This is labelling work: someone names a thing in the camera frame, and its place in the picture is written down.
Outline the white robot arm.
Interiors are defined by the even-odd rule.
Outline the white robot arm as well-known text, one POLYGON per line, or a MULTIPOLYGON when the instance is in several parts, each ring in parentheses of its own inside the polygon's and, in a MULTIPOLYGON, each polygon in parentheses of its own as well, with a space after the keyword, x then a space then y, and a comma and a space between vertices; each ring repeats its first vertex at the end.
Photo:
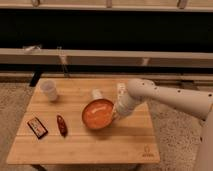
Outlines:
POLYGON ((157 86, 146 79, 131 79, 126 92, 115 102, 111 121, 120 120, 133 113, 146 99, 153 99, 185 112, 205 124, 201 134, 193 171, 213 171, 213 92, 157 86))

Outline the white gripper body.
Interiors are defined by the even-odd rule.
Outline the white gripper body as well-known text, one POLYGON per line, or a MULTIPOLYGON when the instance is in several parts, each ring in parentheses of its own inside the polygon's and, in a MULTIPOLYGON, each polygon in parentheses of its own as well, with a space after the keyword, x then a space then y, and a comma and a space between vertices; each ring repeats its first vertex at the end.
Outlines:
POLYGON ((120 120, 131 115, 135 108, 140 104, 138 100, 133 99, 126 90, 124 83, 117 84, 117 100, 113 107, 113 119, 120 120))

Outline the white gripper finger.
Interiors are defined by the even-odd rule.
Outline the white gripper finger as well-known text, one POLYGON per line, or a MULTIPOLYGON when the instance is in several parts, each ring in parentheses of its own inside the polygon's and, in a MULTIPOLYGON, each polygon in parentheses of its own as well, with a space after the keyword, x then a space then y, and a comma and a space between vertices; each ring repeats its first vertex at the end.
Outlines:
POLYGON ((103 95, 99 89, 93 89, 92 90, 92 98, 94 100, 102 99, 103 95))

